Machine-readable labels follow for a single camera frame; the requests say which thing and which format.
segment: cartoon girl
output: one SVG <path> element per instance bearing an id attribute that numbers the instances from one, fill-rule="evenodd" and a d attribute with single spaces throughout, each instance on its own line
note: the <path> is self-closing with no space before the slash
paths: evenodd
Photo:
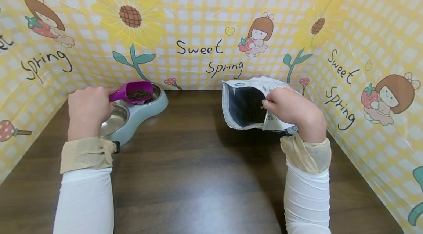
<path id="1" fill-rule="evenodd" d="M 369 97 L 374 98 L 363 103 L 366 112 L 364 117 L 372 123 L 387 126 L 394 123 L 390 116 L 391 111 L 399 114 L 413 103 L 415 90 L 420 88 L 420 81 L 414 80 L 410 72 L 404 76 L 392 74 L 382 79 L 376 88 L 371 88 L 369 92 L 374 95 L 369 94 Z"/>
<path id="2" fill-rule="evenodd" d="M 249 57 L 256 57 L 260 53 L 267 50 L 267 45 L 264 44 L 268 41 L 273 33 L 273 14 L 267 15 L 264 13 L 262 17 L 257 18 L 251 24 L 248 37 L 242 38 L 238 44 L 239 50 L 245 52 Z"/>
<path id="3" fill-rule="evenodd" d="M 44 4 L 44 0 L 24 0 L 33 17 L 28 20 L 28 28 L 35 33 L 49 37 L 64 47 L 75 45 L 73 38 L 64 34 L 65 26 L 52 9 Z"/>

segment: pet food scoop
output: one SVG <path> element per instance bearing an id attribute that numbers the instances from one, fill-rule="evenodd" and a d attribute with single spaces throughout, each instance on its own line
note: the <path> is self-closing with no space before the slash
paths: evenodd
<path id="1" fill-rule="evenodd" d="M 137 94 L 137 91 L 148 92 L 150 95 Z M 128 104 L 137 104 L 151 97 L 153 97 L 153 85 L 150 82 L 138 81 L 123 84 L 117 92 L 109 96 L 109 101 L 123 100 Z"/>

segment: white sleeve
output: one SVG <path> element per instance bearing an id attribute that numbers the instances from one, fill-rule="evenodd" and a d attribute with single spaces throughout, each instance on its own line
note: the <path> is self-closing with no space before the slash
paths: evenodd
<path id="1" fill-rule="evenodd" d="M 53 234 L 112 234 L 112 168 L 63 174 Z"/>
<path id="2" fill-rule="evenodd" d="M 286 161 L 285 221 L 288 234 L 331 234 L 329 170 L 312 175 Z"/>

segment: double pet bowl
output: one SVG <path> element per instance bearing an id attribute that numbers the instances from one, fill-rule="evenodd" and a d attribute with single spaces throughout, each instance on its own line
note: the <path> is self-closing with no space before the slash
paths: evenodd
<path id="1" fill-rule="evenodd" d="M 153 98 L 143 104 L 116 101 L 111 117 L 101 125 L 100 137 L 124 145 L 134 135 L 144 120 L 158 115 L 166 109 L 169 101 L 164 90 L 152 83 Z"/>

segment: sunflower illustration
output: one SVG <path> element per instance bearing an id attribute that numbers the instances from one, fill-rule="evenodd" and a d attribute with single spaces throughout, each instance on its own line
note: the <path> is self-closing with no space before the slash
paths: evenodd
<path id="1" fill-rule="evenodd" d="M 153 48 L 162 41 L 165 14 L 159 0 L 97 0 L 91 9 L 101 16 L 109 37 L 126 47 Z"/>
<path id="2" fill-rule="evenodd" d="M 319 0 L 305 12 L 293 34 L 294 44 L 299 48 L 322 47 L 342 27 L 346 10 L 340 10 L 340 0 Z"/>

